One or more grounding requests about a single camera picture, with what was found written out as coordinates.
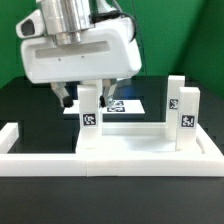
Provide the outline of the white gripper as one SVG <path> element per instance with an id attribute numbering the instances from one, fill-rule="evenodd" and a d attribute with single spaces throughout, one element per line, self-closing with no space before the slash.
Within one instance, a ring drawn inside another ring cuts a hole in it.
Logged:
<path id="1" fill-rule="evenodd" d="M 81 32 L 79 43 L 56 45 L 44 31 L 39 10 L 16 25 L 16 33 L 22 39 L 22 62 L 31 82 L 51 83 L 63 108 L 73 106 L 65 82 L 104 79 L 100 106 L 111 107 L 116 78 L 130 78 L 141 69 L 134 25 L 129 18 L 98 22 Z"/>

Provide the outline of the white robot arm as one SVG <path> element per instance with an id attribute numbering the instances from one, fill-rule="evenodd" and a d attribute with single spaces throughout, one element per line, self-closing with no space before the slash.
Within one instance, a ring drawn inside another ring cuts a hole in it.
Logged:
<path id="1" fill-rule="evenodd" d="M 63 107 L 73 105 L 67 82 L 101 80 L 100 105 L 111 106 L 116 81 L 141 69 L 133 17 L 106 0 L 36 3 L 38 9 L 16 25 L 27 78 L 49 83 Z"/>

